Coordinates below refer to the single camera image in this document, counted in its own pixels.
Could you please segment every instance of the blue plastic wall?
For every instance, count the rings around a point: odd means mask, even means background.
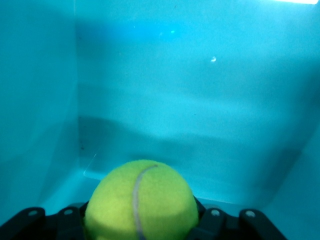
[[[319,4],[1,1],[0,34],[1,222],[153,159],[204,204],[318,239]]]
[[[0,224],[79,165],[74,29],[71,1],[0,1]]]

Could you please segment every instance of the tennis ball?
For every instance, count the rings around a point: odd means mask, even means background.
[[[85,212],[90,240],[183,240],[198,224],[187,182],[164,163],[128,162],[95,189]]]

